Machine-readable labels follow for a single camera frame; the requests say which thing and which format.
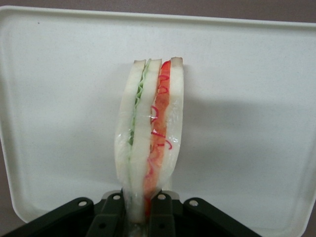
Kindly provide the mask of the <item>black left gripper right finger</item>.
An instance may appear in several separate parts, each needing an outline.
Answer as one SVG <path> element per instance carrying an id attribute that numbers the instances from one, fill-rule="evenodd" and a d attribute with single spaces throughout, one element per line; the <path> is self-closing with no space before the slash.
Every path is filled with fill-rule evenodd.
<path id="1" fill-rule="evenodd" d="M 185 202 L 173 192 L 160 192 L 151 201 L 150 237 L 258 237 L 259 234 L 207 201 Z"/>

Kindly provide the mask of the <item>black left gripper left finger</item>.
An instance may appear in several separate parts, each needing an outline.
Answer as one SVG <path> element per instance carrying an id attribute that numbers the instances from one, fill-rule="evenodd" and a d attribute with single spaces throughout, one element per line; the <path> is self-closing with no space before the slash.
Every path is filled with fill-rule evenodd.
<path id="1" fill-rule="evenodd" d="M 124 216 L 121 192 L 97 204 L 76 198 L 45 215 L 5 234 L 6 237 L 119 237 Z"/>

